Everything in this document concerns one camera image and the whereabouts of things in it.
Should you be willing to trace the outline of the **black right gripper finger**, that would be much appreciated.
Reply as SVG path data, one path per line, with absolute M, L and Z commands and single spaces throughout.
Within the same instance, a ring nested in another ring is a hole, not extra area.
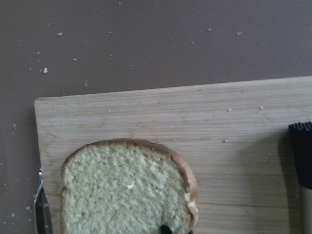
M 161 234 L 172 234 L 171 229 L 166 225 L 160 226 L 159 230 Z

